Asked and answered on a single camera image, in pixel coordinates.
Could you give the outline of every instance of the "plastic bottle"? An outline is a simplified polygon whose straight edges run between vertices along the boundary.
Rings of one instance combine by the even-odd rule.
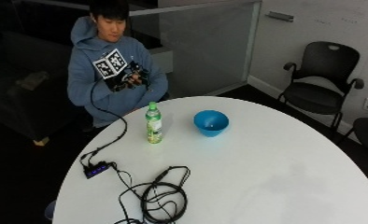
[[[155,144],[162,141],[162,115],[157,108],[157,102],[150,102],[146,118],[149,142]]]

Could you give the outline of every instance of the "black cable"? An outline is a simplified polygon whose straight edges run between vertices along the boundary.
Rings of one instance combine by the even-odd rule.
[[[121,177],[121,181],[123,182],[123,184],[126,185],[126,187],[127,187],[129,189],[133,188],[134,179],[133,179],[131,174],[127,173],[126,171],[119,170],[119,166],[118,166],[118,164],[117,164],[114,161],[110,162],[110,165],[111,165],[111,167],[115,169],[115,171],[118,172],[119,177]],[[127,183],[126,183],[126,181],[123,180],[123,177],[122,177],[121,173],[125,173],[125,174],[127,174],[127,175],[130,176],[131,184],[127,184]]]
[[[94,164],[91,163],[91,159],[98,155],[98,153],[99,153],[103,149],[106,149],[106,148],[110,147],[114,143],[117,143],[117,142],[123,138],[123,136],[125,136],[126,133],[127,133],[127,126],[129,126],[129,125],[127,125],[126,119],[125,119],[121,115],[113,113],[113,112],[109,111],[109,110],[105,110],[105,109],[97,107],[97,105],[95,105],[95,101],[94,101],[94,91],[95,91],[95,88],[97,88],[97,86],[98,86],[101,80],[102,80],[102,78],[95,82],[95,84],[94,84],[94,86],[93,86],[93,89],[91,89],[91,93],[90,93],[90,96],[91,96],[91,97],[90,97],[90,99],[91,99],[91,104],[93,104],[93,106],[95,106],[95,108],[99,109],[102,112],[109,113],[109,114],[113,114],[114,116],[117,116],[117,117],[125,122],[125,130],[123,130],[122,134],[118,136],[118,138],[117,138],[113,142],[107,143],[107,144],[103,145],[102,147],[98,147],[94,151],[91,151],[91,152],[89,152],[89,153],[86,153],[86,154],[82,155],[82,160],[81,160],[81,162],[82,162],[83,168],[86,167],[86,165],[83,164],[85,158],[86,158],[89,155],[91,155],[91,156],[89,157],[89,160],[87,160],[87,166],[93,167]]]
[[[182,181],[181,181],[181,184],[179,185],[175,185],[173,183],[167,183],[167,182],[161,182],[161,180],[163,179],[163,177],[170,173],[171,170],[174,169],[178,169],[178,168],[185,168],[187,171],[186,171],[186,174],[182,178]],[[129,192],[129,191],[133,191],[135,193],[135,195],[139,197],[141,199],[141,209],[142,209],[142,213],[143,213],[143,219],[147,219],[149,221],[154,222],[154,223],[161,223],[161,224],[165,224],[165,223],[175,223],[185,215],[186,213],[186,209],[187,209],[187,204],[189,204],[189,198],[187,198],[187,194],[186,194],[186,191],[185,189],[182,188],[183,185],[185,185],[185,182],[189,178],[191,174],[191,170],[187,166],[171,166],[158,177],[157,177],[157,180],[151,183],[143,183],[143,184],[138,184],[133,187],[130,187],[122,194],[121,194],[121,207],[122,207],[122,210],[123,210],[123,214],[125,214],[125,219],[121,220],[118,223],[122,223],[122,222],[127,222],[127,223],[145,223],[146,220],[143,220],[143,222],[141,222],[139,220],[137,219],[133,219],[129,217],[129,213],[127,213],[127,210],[126,210],[126,207],[125,207],[125,204],[123,204],[123,201],[122,201],[122,197],[123,195]],[[143,195],[139,196],[139,194],[137,193],[137,188],[138,187],[142,187],[142,186],[149,186],[147,189],[145,190],[143,192]],[[157,193],[157,189],[158,187],[163,187],[163,188],[171,188],[173,190],[169,190],[169,191],[165,191],[163,193]],[[154,194],[155,196],[154,197],[150,197],[150,193],[154,191]],[[165,199],[167,196],[170,195],[175,195],[175,194],[181,194],[182,195],[182,198],[183,198],[183,206],[181,208],[181,210],[178,210],[178,205],[177,205],[177,202],[175,201],[167,201],[166,203],[161,204],[161,200]],[[149,208],[149,204],[153,204],[153,203],[158,203],[158,206],[155,206],[154,208]],[[169,204],[174,204],[175,205],[175,213],[174,214],[170,214],[170,212],[167,211],[166,209],[166,206]],[[161,219],[161,218],[157,218],[153,216],[153,212],[158,211],[158,210],[163,210],[165,213],[167,213],[169,217],[170,218],[165,218],[165,219]]]

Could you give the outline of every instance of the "young man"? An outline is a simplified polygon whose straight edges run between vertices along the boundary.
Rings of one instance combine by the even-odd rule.
[[[123,117],[158,101],[169,90],[166,74],[154,64],[150,51],[135,38],[123,36],[129,13],[127,0],[91,0],[90,17],[78,19],[71,33],[69,97],[75,105],[85,106],[97,128],[119,119],[114,114]],[[129,64],[122,68],[127,82],[121,88],[103,79],[101,68],[94,65],[115,49]],[[149,71],[147,79],[142,79],[139,72],[134,73],[130,63]]]

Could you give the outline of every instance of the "bottle label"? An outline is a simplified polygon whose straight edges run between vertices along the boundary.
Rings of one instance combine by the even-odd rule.
[[[151,126],[153,131],[159,131],[162,129],[162,120],[150,120],[149,125]]]
[[[147,122],[149,142],[159,143],[162,140],[162,119],[153,119]]]

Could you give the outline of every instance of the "white round table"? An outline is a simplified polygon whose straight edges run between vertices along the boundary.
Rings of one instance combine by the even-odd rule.
[[[142,108],[125,117],[125,137],[93,162],[114,161],[131,174],[134,185],[154,181],[170,166],[189,166],[193,173],[183,188],[190,201],[178,223],[368,223],[368,179],[342,150],[301,121],[255,103],[211,96],[174,99],[158,108],[162,142],[147,142]],[[230,117],[229,129],[214,138],[194,126],[194,115],[206,109]],[[117,121],[83,154],[111,142],[123,127]],[[177,175],[167,178],[177,183]],[[62,185],[54,223],[125,219],[125,190],[113,168],[87,179],[77,160]],[[142,220],[139,199],[127,193],[123,200],[130,217]]]

